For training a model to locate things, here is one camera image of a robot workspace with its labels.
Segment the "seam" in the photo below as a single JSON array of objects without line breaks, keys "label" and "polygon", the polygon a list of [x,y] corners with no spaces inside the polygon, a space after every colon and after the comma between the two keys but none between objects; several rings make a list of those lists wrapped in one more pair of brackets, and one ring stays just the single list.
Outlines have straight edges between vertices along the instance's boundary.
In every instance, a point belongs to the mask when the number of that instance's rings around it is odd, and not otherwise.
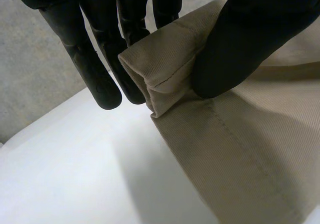
[{"label": "seam", "polygon": [[189,62],[191,62],[193,59],[195,58],[195,55],[192,56],[191,59],[189,59],[187,62],[185,62],[183,65],[181,65],[169,78],[167,78],[166,80],[162,81],[161,83],[158,83],[155,88],[157,88],[158,86],[160,86],[161,84],[167,82],[169,79],[171,79],[181,68],[183,68],[186,64],[188,64]]},{"label": "seam", "polygon": [[[184,26],[184,25],[182,25],[182,24],[180,24],[180,23],[178,23],[178,22],[174,22],[174,24],[177,25],[177,26],[179,26],[179,27],[182,27],[182,28],[185,28],[185,29],[189,30],[189,31],[192,33],[194,40],[197,39],[197,33],[196,33],[194,30],[192,30],[192,29],[190,29],[190,28],[188,28],[188,27],[186,27],[186,26]],[[173,72],[172,75],[170,75],[167,79],[165,79],[164,81],[162,81],[162,82],[158,83],[156,86],[154,86],[154,88],[157,88],[157,87],[160,86],[161,84],[167,82],[167,81],[168,81],[169,79],[171,79],[181,68],[183,68],[186,64],[188,64],[190,61],[192,61],[192,60],[195,58],[196,53],[198,53],[198,51],[199,51],[200,49],[199,49],[199,48],[196,48],[196,47],[197,47],[197,42],[196,42],[196,41],[195,41],[195,45],[194,45],[194,46],[195,46],[195,49],[194,49],[194,51],[193,51],[193,56],[192,56],[187,62],[185,62],[183,65],[181,65],[175,72]]]},{"label": "seam", "polygon": [[263,173],[264,176],[266,176],[269,180],[269,183],[271,183],[271,185],[273,186],[273,188],[275,189],[275,191],[277,193],[279,193],[282,197],[282,200],[284,201],[284,203],[293,211],[294,215],[295,215],[295,218],[297,221],[299,221],[298,219],[302,219],[302,216],[301,214],[296,210],[295,207],[293,207],[292,205],[290,205],[290,202],[289,200],[287,199],[287,197],[281,192],[281,189],[279,188],[278,184],[275,182],[272,182],[271,179],[270,179],[270,175],[267,173],[267,171],[265,171],[263,169],[263,166],[260,164],[260,162],[253,157],[252,154],[250,154],[248,152],[248,149],[244,147],[243,143],[240,141],[240,139],[231,131],[231,129],[225,124],[225,122],[222,120],[222,118],[215,112],[215,110],[213,109],[212,107],[212,104],[211,103],[209,105],[209,108],[211,110],[211,112],[213,113],[213,115],[216,117],[216,119],[222,124],[223,128],[229,133],[230,137],[232,137],[236,143],[241,147],[241,149],[243,149],[248,155],[250,158],[252,158],[252,160],[255,162],[256,164],[256,167],[259,169],[259,171],[261,171]]}]

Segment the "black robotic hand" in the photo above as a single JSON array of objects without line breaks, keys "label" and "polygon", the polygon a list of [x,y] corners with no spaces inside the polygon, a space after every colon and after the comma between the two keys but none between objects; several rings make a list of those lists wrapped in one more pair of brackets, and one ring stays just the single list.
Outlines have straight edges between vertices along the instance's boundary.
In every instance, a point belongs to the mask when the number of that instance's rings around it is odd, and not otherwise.
[{"label": "black robotic hand", "polygon": [[214,98],[240,84],[320,14],[320,0],[228,0],[196,57],[191,85]]}]

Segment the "beige fabric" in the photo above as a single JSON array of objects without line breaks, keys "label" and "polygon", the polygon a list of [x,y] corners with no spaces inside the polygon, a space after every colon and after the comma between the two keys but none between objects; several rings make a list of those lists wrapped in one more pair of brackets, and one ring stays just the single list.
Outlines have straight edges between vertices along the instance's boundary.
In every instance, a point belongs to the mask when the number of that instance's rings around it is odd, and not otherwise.
[{"label": "beige fabric", "polygon": [[225,1],[180,18],[119,58],[222,224],[301,224],[320,203],[320,19],[247,81],[202,100],[189,75]]}]

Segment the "fabric fold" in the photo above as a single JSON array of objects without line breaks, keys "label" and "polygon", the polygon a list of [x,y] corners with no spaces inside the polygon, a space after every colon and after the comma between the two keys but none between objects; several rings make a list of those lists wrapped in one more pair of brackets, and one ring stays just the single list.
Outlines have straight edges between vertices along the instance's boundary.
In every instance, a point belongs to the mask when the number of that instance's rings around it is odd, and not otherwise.
[{"label": "fabric fold", "polygon": [[190,73],[225,2],[176,20],[119,59],[222,224],[301,224],[320,204],[320,19],[241,85],[203,100]]}]

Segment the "white table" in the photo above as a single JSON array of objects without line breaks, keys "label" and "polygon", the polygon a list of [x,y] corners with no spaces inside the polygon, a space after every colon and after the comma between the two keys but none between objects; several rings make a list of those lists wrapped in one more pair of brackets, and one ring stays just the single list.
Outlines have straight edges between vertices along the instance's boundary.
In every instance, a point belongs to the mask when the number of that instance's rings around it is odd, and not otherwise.
[{"label": "white table", "polygon": [[216,224],[150,119],[88,89],[0,148],[1,224]]}]

